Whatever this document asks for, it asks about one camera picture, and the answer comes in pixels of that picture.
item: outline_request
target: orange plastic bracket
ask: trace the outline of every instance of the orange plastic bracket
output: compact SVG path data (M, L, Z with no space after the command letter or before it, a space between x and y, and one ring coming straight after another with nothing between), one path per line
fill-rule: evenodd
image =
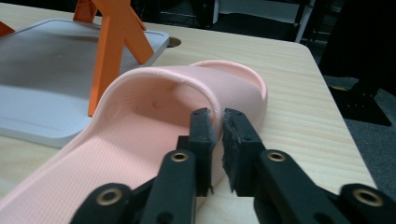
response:
M154 51L146 39L146 26L131 8L131 0L79 0L75 21L92 22L97 9L102 13L98 50L88 115L92 116L103 92L120 74L123 46L138 63L146 63Z
M0 21L0 36L9 35L15 31Z

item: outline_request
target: white tray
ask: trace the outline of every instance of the white tray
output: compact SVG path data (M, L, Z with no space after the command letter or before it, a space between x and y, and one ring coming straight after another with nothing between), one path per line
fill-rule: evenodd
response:
M63 147L87 115L100 25L46 20L0 37L0 134ZM120 74L150 66L169 35L145 31L154 55L138 64L124 48Z

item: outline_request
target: pink slipper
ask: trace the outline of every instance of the pink slipper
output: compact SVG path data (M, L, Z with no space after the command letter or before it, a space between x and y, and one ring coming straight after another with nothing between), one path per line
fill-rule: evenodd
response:
M261 77L238 63L129 71L107 88L88 127L0 202L0 223L68 223L99 186L135 189L154 177L177 138L189 134L192 111L210 109L219 141L226 107L244 112L258 130L266 101ZM224 174L221 156L216 147L214 185Z

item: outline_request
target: wooden table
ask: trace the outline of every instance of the wooden table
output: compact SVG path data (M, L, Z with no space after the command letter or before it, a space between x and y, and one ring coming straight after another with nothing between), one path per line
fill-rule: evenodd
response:
M0 21L17 30L44 19L72 17L66 12L0 4ZM334 193L347 183L375 187L308 48L159 24L147 27L181 40L180 46L166 49L155 66L222 59L261 74L269 91L262 141L267 148L289 153L317 185ZM0 197L58 150L0 136ZM231 194L227 178L215 192L198 210L197 223L258 223L252 199Z

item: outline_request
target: slipper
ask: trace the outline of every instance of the slipper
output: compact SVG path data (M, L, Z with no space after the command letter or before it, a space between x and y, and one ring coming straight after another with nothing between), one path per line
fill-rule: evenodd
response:
M189 135L190 114L207 107L217 141L226 107L262 125L267 89L238 63L137 68L106 89L90 124L0 202L0 223L68 223L94 189L150 180L163 156ZM212 184L223 177L222 150L213 152Z

